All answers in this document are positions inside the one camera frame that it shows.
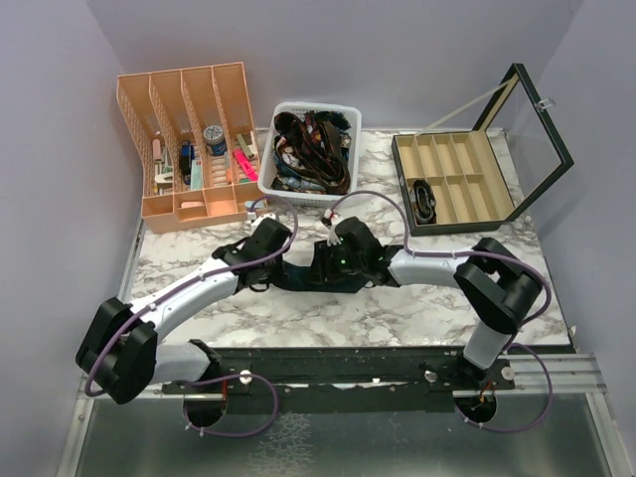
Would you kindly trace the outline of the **dark green tie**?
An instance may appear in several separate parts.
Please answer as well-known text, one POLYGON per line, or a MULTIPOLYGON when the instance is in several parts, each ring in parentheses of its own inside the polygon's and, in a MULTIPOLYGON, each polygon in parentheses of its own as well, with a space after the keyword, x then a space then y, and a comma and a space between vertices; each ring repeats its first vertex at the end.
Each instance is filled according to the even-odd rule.
POLYGON ((362 290, 368 279, 360 274, 347 275, 344 280, 330 283, 313 283, 308 279, 309 267, 284 262, 282 270, 269 279, 269 283, 279 289, 292 292, 348 293, 362 290))

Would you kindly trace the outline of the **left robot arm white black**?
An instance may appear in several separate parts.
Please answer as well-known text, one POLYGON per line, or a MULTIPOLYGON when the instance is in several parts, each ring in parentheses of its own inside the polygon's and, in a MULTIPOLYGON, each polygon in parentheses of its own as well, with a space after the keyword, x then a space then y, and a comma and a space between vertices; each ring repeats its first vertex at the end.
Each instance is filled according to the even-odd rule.
POLYGON ((170 373, 161 342, 204 308, 269 277, 289 249, 295 232, 270 217, 256 221, 252 234, 218 247, 190 274, 164 289, 124 303, 117 297, 102 302, 75 356, 87 382, 116 403, 132 401, 151 384, 187 381, 204 393, 218 383, 220 369, 206 352, 194 347, 197 359, 170 373))

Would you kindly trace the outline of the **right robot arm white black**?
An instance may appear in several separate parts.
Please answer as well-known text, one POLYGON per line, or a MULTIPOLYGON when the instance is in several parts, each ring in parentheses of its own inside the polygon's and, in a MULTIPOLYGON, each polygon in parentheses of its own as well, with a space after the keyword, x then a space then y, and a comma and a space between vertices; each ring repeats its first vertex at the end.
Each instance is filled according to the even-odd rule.
POLYGON ((322 286, 351 284, 355 278, 376 286, 461 290, 479 318, 456 365, 458 381, 469 389, 491 379, 492 366, 529 319, 540 294, 551 297, 543 276, 493 238, 458 251, 413 250, 405 243, 382 245, 364 223, 349 218, 315 243, 306 281, 322 286))

